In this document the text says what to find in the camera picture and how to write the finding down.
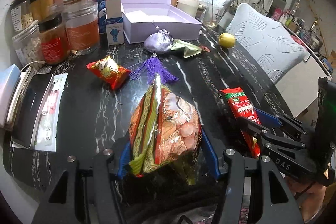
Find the silver screw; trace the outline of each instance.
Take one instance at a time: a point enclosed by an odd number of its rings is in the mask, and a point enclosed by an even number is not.
[[[269,156],[263,155],[263,156],[261,156],[261,160],[262,160],[263,162],[269,162],[271,159],[270,159]]]
[[[225,153],[228,154],[229,156],[232,156],[235,154],[235,151],[231,148],[228,148],[227,150],[225,150]]]
[[[76,160],[75,156],[69,156],[67,159],[68,162],[74,162],[75,160]]]
[[[106,148],[106,149],[103,150],[103,154],[105,156],[111,155],[112,153],[113,153],[113,150],[110,149],[110,148]]]

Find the yellow lemon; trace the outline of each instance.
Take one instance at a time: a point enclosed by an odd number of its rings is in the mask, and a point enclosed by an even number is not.
[[[232,34],[226,32],[219,36],[218,43],[224,48],[232,48],[236,43],[236,39]]]

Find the purple tassel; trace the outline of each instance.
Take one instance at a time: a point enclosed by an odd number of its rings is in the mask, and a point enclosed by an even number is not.
[[[144,71],[147,70],[148,81],[147,84],[151,84],[154,80],[155,75],[158,73],[161,77],[161,83],[173,83],[179,81],[179,78],[172,75],[167,69],[162,65],[161,61],[157,58],[156,53],[153,53],[151,58],[143,62],[140,67],[131,72],[129,75],[131,80],[138,79]]]

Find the jar with white pieces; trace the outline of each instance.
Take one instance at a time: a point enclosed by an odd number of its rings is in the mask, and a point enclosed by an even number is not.
[[[35,20],[25,30],[12,37],[14,49],[22,66],[33,61],[44,61],[39,35],[38,21]],[[32,66],[39,69],[43,64],[34,63]]]

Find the table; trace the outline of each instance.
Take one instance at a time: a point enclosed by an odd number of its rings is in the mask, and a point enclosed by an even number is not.
[[[233,115],[220,90],[240,86],[255,107],[272,114],[291,113],[266,73],[239,43],[229,50],[217,44],[217,38],[222,32],[224,30],[220,27],[214,31],[202,27],[199,40],[192,41],[205,45],[210,52],[187,59],[179,54],[164,55],[160,56],[160,60],[173,75],[180,78],[179,82],[168,85],[169,89],[196,106],[207,134],[218,144],[234,147],[246,154],[247,148],[241,133],[229,123]],[[57,153],[11,148],[10,135],[7,134],[3,161],[9,174],[26,185],[44,191],[69,155],[76,156],[80,169],[87,170],[97,152],[118,146],[118,138],[127,134],[132,112],[148,85],[146,75],[142,75],[139,80],[128,81],[122,88],[113,91],[107,83],[86,69],[86,64],[108,54],[124,67],[140,63],[150,56],[142,43],[125,43],[108,49],[99,48],[84,56],[71,55],[68,60],[53,68],[55,75],[68,73],[60,103]],[[127,177],[117,187],[126,204],[125,209],[132,212],[140,212],[143,204],[153,205],[155,199],[168,196],[173,198],[174,195],[193,192],[197,198],[202,194],[217,197],[218,185],[207,174],[202,152],[195,165],[195,172],[194,186],[187,186],[172,173],[170,167],[163,167],[141,180]],[[208,190],[201,193],[202,187],[208,187]]]

